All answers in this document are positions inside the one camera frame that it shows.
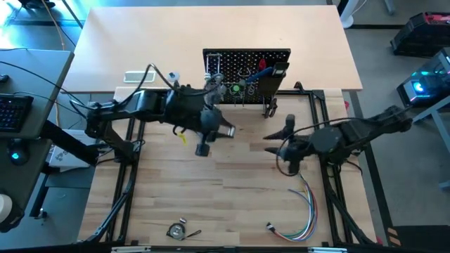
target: glowing blue light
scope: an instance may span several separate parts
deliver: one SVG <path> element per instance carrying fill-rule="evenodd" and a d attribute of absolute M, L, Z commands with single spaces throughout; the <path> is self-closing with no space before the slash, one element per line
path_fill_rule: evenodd
<path fill-rule="evenodd" d="M 423 91 L 422 84 L 420 84 L 420 83 L 415 83 L 415 84 L 414 84 L 414 89 L 415 89 L 416 91 L 418 91 L 418 92 L 422 92 L 422 91 Z"/>

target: wooden table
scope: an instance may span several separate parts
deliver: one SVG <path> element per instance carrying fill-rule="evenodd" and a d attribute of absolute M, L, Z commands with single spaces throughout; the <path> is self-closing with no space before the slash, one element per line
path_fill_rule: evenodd
<path fill-rule="evenodd" d="M 290 48 L 280 89 L 362 89 L 335 6 L 92 8 L 64 88 L 112 93 L 149 63 L 202 88 L 204 48 Z"/>
<path fill-rule="evenodd" d="M 132 90 L 117 88 L 115 97 L 125 98 Z M 139 240 L 143 245 L 185 246 L 319 246 L 323 241 L 331 242 L 316 157 L 308 157 L 301 163 L 301 172 L 313 189 L 319 206 L 315 234 L 308 241 L 295 244 L 277 238 L 265 227 L 270 221 L 278 230 L 289 232 L 302 228 L 308 219 L 307 204 L 287 191 L 288 188 L 299 189 L 299 179 L 280 174 L 275 168 L 274 155 L 264 152 L 265 147 L 281 142 L 263 141 L 262 137 L 280 130 L 290 113 L 296 115 L 296 128 L 311 125 L 309 101 L 301 96 L 277 98 L 279 107 L 270 119 L 261 116 L 260 105 L 244 108 L 220 105 L 225 118 L 236 125 L 237 132 L 234 139 L 219 139 L 212 144 L 209 157 L 194 155 L 198 142 L 195 134 L 188 133 L 186 147 L 173 135 L 171 125 L 147 123 L 127 242 Z M 326 102 L 331 119 L 347 116 L 341 90 L 326 90 Z M 127 122 L 114 122 L 114 129 L 122 137 Z M 118 167 L 113 162 L 97 167 L 79 239 L 91 235 L 110 211 Z M 341 177 L 349 213 L 367 236 L 375 240 L 359 170 L 344 164 Z M 167 229 L 180 217 L 188 220 L 188 233 L 198 229 L 202 233 L 183 242 L 167 237 Z M 116 236 L 120 222 L 119 215 Z M 339 215 L 337 224 L 340 236 L 344 238 Z"/>

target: computer keyboard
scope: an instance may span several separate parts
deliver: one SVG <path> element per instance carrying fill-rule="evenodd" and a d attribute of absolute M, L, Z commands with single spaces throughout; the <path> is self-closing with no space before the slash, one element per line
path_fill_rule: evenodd
<path fill-rule="evenodd" d="M 0 94 L 0 132 L 20 132 L 33 99 L 31 96 Z"/>

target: wire connector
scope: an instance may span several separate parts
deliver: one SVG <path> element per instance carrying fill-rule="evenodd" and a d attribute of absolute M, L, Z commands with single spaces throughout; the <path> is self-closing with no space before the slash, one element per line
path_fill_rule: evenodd
<path fill-rule="evenodd" d="M 275 233 L 275 227 L 270 222 L 267 223 L 266 228 L 269 229 L 272 233 Z"/>

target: wire bundle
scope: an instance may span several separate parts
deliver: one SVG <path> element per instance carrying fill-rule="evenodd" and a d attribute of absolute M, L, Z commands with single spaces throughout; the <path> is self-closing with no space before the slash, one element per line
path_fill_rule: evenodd
<path fill-rule="evenodd" d="M 275 227 L 268 222 L 267 229 L 269 229 L 272 233 L 277 235 L 280 238 L 283 238 L 284 240 L 288 240 L 290 242 L 302 242 L 305 240 L 308 240 L 316 230 L 317 225 L 317 217 L 319 216 L 319 209 L 317 208 L 317 202 L 316 198 L 314 197 L 314 194 L 312 193 L 312 189 L 309 187 L 309 184 L 307 181 L 303 178 L 302 175 L 300 175 L 300 180 L 303 182 L 304 186 L 304 193 L 301 193 L 297 190 L 288 189 L 291 193 L 295 193 L 302 197 L 309 205 L 309 218 L 307 224 L 304 226 L 304 228 L 296 233 L 280 233 L 278 232 Z"/>

